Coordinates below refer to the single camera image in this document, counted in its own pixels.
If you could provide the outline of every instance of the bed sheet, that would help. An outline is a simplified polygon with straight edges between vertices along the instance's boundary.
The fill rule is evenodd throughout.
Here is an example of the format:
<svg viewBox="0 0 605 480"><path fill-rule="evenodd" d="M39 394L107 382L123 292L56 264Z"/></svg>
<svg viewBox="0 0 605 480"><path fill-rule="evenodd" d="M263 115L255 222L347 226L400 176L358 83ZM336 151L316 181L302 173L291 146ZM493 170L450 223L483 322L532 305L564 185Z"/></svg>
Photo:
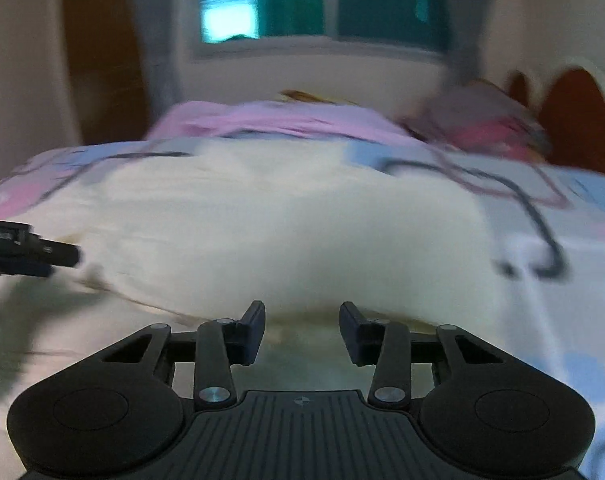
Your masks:
<svg viewBox="0 0 605 480"><path fill-rule="evenodd" d="M115 168L143 158L192 156L198 144L196 138L178 138L43 153L0 181L0 219L27 211L71 182L98 182ZM349 142L349 159L399 178L416 171L438 172L477 196L496 241L495 257L509 262L515 273L505 277L511 296L505 349L563 380L590 402L597 431L582 472L604 480L605 176L429 146L392 148L362 141ZM532 272L532 264L547 263L548 257L549 240L541 237L540 222L562 248L565 268L546 280Z"/></svg>

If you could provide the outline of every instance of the window frame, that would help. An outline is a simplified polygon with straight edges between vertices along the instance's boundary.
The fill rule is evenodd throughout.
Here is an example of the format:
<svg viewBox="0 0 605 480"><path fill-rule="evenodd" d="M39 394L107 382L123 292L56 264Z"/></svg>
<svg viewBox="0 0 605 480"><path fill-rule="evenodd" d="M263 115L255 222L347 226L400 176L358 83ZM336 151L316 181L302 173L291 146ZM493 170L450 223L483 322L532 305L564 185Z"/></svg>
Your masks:
<svg viewBox="0 0 605 480"><path fill-rule="evenodd" d="M194 61L224 57L255 57L286 54L338 54L342 56L392 57L415 61L438 62L444 53L419 46L393 44L365 38L338 35L339 0L323 0L325 34L323 36L282 36L224 43L202 41L200 0L178 0L183 16L183 35Z"/></svg>

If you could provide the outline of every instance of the ribbed black surface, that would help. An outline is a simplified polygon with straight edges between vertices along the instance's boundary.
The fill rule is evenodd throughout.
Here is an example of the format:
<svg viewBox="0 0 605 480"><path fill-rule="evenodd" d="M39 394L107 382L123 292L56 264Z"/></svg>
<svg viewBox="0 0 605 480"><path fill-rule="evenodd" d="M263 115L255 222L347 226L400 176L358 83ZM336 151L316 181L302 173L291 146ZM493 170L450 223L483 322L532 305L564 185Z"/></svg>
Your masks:
<svg viewBox="0 0 605 480"><path fill-rule="evenodd" d="M409 419L357 392L250 392L198 415L155 463L118 480L478 480L434 455ZM557 480L577 480L574 472ZM46 480L28 474L25 480Z"/></svg>

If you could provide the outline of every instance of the white wall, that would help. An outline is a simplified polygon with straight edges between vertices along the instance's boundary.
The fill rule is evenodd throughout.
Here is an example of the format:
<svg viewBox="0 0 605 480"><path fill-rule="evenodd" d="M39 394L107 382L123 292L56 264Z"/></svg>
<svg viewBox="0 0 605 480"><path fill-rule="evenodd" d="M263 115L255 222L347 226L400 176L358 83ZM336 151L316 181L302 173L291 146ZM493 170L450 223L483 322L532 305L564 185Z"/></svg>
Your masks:
<svg viewBox="0 0 605 480"><path fill-rule="evenodd" d="M177 23L190 27L189 0ZM522 54L522 0L495 0L483 39L487 78L503 84ZM302 89L343 98L394 116L419 110L437 94L444 74L442 63L427 58L398 59L337 54L279 54L194 62L188 35L179 34L178 70L185 99L227 104L272 99L283 89Z"/></svg>
<svg viewBox="0 0 605 480"><path fill-rule="evenodd" d="M523 67L546 84L566 57L583 57L605 73L605 0L525 0Z"/></svg>
<svg viewBox="0 0 605 480"><path fill-rule="evenodd" d="M0 0L0 178L79 142L67 85L62 0Z"/></svg>

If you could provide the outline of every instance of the brown object on bed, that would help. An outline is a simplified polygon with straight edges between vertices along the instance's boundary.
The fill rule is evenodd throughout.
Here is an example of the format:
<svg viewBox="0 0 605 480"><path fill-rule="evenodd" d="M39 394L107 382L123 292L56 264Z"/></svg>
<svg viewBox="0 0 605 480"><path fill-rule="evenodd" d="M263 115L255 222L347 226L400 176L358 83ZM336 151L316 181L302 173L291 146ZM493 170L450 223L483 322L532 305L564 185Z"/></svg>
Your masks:
<svg viewBox="0 0 605 480"><path fill-rule="evenodd" d="M514 72L511 75L507 95L509 95L509 97L511 97L514 101L519 102L525 108L529 108L530 90L529 82L527 81L525 74L521 72Z"/></svg>
<svg viewBox="0 0 605 480"><path fill-rule="evenodd" d="M550 164L605 173L605 98L589 72L564 72L547 94L538 122L551 142Z"/></svg>

